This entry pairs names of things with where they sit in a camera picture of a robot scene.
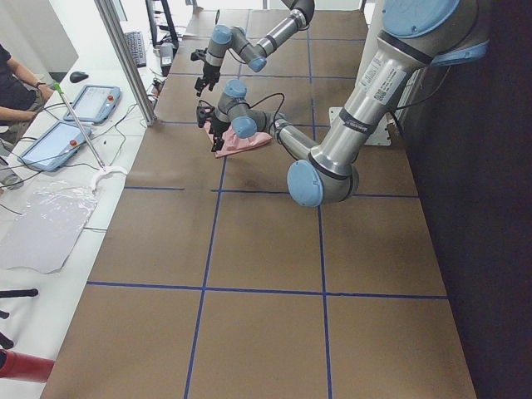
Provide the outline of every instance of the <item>black wall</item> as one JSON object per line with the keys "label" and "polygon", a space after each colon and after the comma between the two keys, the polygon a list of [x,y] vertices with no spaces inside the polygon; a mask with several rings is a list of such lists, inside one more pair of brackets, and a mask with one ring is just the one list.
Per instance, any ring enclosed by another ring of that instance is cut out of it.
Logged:
{"label": "black wall", "polygon": [[477,396],[530,399],[532,7],[494,4],[487,56],[452,67],[404,130]]}

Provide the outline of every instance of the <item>plastic bag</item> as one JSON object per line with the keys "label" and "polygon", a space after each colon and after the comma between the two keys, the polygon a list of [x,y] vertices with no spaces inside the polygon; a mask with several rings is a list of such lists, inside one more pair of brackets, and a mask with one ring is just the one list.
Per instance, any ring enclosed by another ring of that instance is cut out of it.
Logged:
{"label": "plastic bag", "polygon": [[64,181],[33,193],[0,241],[0,268],[61,268],[96,204],[90,188]]}

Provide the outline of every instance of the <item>grey pants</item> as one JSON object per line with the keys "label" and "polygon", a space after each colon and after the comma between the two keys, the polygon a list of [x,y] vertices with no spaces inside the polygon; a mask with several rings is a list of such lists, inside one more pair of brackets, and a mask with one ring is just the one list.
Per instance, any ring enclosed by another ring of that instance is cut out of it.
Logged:
{"label": "grey pants", "polygon": [[[35,101],[33,102],[32,106],[30,106],[26,111],[35,111],[39,112],[42,111],[42,108],[44,108],[45,101],[42,98],[42,93],[40,90],[35,90]],[[30,127],[31,121],[14,121],[11,122],[8,126],[9,129],[2,133],[0,137],[4,139],[5,141],[10,142],[13,145],[16,145],[20,139],[22,139],[22,136],[24,133],[26,133],[26,130],[28,127]]]}

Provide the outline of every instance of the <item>blue joint cap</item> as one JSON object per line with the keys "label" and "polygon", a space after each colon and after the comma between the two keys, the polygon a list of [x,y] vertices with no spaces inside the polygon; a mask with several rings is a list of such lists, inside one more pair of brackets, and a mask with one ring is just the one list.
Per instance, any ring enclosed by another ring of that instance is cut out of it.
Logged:
{"label": "blue joint cap", "polygon": [[485,56],[488,50],[487,40],[483,43],[474,45],[472,47],[462,48],[456,50],[455,52],[448,52],[447,54],[441,54],[440,56],[434,57],[431,65],[435,67],[446,67],[449,65],[463,64],[466,62],[473,62],[480,60]]}
{"label": "blue joint cap", "polygon": [[231,42],[232,37],[233,34],[231,33],[231,29],[225,25],[216,25],[214,27],[212,35],[213,42],[218,44],[228,44]]}
{"label": "blue joint cap", "polygon": [[266,67],[266,58],[257,57],[254,60],[251,60],[248,65],[253,72],[258,72],[264,67]]}
{"label": "blue joint cap", "polygon": [[388,0],[382,9],[384,30],[400,39],[435,30],[456,10],[461,0]]}
{"label": "blue joint cap", "polygon": [[257,133],[257,124],[249,116],[239,116],[231,121],[234,133],[240,139],[248,139]]}
{"label": "blue joint cap", "polygon": [[243,81],[231,79],[224,87],[224,94],[233,98],[245,98],[248,93],[248,87]]}
{"label": "blue joint cap", "polygon": [[287,182],[288,191],[298,204],[316,207],[323,202],[322,180],[307,160],[297,160],[290,166]]}

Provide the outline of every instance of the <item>pink cloth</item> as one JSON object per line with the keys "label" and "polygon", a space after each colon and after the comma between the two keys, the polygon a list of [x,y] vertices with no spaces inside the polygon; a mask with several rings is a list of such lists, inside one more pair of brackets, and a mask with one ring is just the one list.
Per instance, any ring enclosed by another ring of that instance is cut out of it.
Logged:
{"label": "pink cloth", "polygon": [[[207,136],[211,141],[213,141],[213,136],[209,134],[210,123],[206,122],[204,128],[207,132]],[[225,140],[224,148],[222,148],[220,151],[216,151],[214,154],[216,158],[251,150],[252,148],[268,144],[272,140],[272,136],[263,131],[255,133],[248,139],[240,139],[234,132],[233,127],[230,127],[228,130],[226,130],[222,137]]]}

